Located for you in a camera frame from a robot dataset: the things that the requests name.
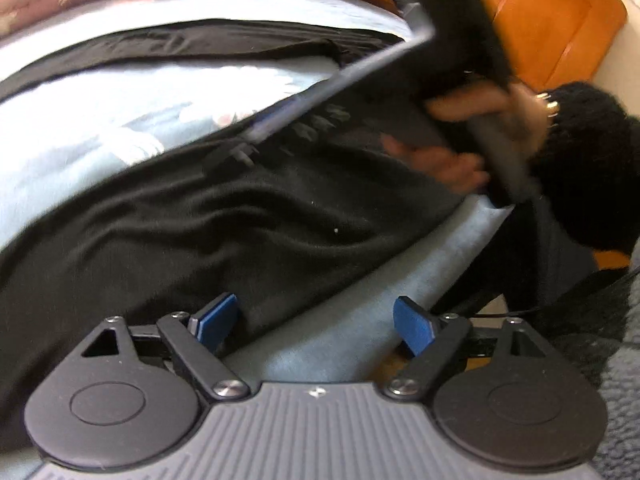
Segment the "black fuzzy sleeve forearm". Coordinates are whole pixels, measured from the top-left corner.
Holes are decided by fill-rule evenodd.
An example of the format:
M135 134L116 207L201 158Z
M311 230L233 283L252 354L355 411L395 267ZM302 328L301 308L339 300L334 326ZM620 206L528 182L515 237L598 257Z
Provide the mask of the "black fuzzy sleeve forearm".
M639 239L639 118L585 82L550 96L559 115L530 175L571 240L631 255Z

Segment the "person's right hand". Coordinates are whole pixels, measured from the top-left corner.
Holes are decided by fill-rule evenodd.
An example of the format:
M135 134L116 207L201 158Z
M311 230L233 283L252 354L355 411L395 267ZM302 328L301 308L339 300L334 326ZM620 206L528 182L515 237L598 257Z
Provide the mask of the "person's right hand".
M409 168L457 194L484 192L498 207L532 192L526 162L541 147L555 102L512 81L501 88L474 81L427 101L421 125L382 135L383 146Z

